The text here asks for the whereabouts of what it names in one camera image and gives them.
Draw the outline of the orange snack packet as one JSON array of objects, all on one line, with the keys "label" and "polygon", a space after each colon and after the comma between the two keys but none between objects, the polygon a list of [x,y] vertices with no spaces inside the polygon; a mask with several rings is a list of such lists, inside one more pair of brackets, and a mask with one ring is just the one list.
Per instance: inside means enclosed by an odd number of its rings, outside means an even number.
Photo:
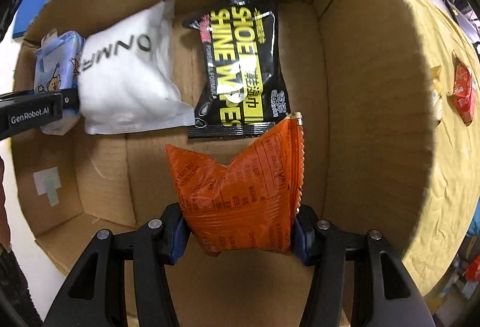
[{"label": "orange snack packet", "polygon": [[228,165],[171,144],[165,149],[181,211],[206,255],[290,252],[304,185],[301,113],[288,115]]}]

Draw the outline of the red snack packet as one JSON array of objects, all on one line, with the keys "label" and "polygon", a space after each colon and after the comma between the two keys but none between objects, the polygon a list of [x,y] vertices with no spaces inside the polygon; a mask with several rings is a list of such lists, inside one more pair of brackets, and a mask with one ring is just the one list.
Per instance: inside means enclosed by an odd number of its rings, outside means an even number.
[{"label": "red snack packet", "polygon": [[476,79],[472,69],[455,53],[452,53],[452,61],[454,65],[454,83],[450,98],[464,124],[469,126],[473,122],[476,109]]}]

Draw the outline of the white pouch with lettering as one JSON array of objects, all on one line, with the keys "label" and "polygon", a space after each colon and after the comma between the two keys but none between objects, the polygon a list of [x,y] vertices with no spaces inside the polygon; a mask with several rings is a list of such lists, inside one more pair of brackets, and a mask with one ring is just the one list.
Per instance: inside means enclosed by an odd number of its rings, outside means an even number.
[{"label": "white pouch with lettering", "polygon": [[173,81],[174,16],[174,0],[161,1],[87,38],[78,78],[87,134],[194,124],[194,108]]}]

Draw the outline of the blue tissue pack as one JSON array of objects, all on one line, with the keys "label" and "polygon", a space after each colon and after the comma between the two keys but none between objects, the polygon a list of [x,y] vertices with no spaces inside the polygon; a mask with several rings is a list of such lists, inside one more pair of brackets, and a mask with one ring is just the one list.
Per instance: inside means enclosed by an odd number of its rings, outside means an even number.
[{"label": "blue tissue pack", "polygon": [[58,35],[50,31],[36,52],[34,92],[47,93],[77,88],[80,56],[85,39],[75,31]]}]

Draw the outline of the yellow tablecloth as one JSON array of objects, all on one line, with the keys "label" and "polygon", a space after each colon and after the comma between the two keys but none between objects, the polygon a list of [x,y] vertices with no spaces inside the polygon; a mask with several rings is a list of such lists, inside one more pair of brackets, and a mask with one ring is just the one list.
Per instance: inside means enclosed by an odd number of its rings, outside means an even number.
[{"label": "yellow tablecloth", "polygon": [[442,121],[434,130],[433,170],[424,209],[403,264],[422,295],[442,278],[459,249],[479,200],[479,117],[465,125],[448,99],[453,56],[474,75],[479,58],[449,14],[428,0],[405,0],[414,17],[428,67],[440,66]]}]

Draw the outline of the yellow snack packet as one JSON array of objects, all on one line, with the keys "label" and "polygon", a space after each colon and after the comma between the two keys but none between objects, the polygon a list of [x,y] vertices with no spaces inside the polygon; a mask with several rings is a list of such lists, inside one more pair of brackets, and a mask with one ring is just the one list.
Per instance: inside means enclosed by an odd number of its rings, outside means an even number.
[{"label": "yellow snack packet", "polygon": [[436,67],[431,67],[430,69],[430,77],[431,77],[430,89],[432,93],[433,117],[436,122],[436,125],[439,125],[442,122],[442,117],[443,117],[441,71],[442,71],[442,67],[440,65]]}]

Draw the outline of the black shoe wipes pack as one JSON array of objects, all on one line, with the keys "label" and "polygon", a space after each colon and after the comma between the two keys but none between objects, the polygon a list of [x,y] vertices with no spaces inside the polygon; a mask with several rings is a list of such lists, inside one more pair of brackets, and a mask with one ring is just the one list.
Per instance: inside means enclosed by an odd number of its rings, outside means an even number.
[{"label": "black shoe wipes pack", "polygon": [[290,113],[276,0],[227,0],[185,20],[203,47],[206,84],[191,139],[252,138]]}]

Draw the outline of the open cardboard box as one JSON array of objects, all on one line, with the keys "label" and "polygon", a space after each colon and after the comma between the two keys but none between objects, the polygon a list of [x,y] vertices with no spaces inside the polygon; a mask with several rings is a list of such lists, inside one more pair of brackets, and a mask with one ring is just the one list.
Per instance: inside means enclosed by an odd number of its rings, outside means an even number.
[{"label": "open cardboard box", "polygon": [[[51,29],[91,36],[159,0],[50,0],[24,35],[16,89],[33,84],[34,53]],[[185,257],[152,278],[139,313],[156,326],[332,326],[338,321],[343,265],[355,262],[355,326],[432,326],[433,319],[403,266],[419,221],[432,164],[433,128],[427,68],[404,0],[174,0],[173,44],[181,92],[201,102],[210,82],[200,32],[188,22],[221,27],[211,47],[247,52],[248,40],[275,40],[272,54],[299,111],[305,178],[298,219],[305,230],[285,240],[319,266],[259,249],[229,235],[218,259],[184,234]],[[64,182],[61,214],[46,202],[26,209],[39,239],[69,275],[47,326],[124,326],[120,271],[135,254],[153,253],[148,220],[178,209],[167,145],[233,161],[270,122],[272,98],[235,104],[217,97],[207,121],[192,127],[103,138],[79,130],[50,137],[38,129],[12,139],[19,197],[33,192],[46,165]]]}]

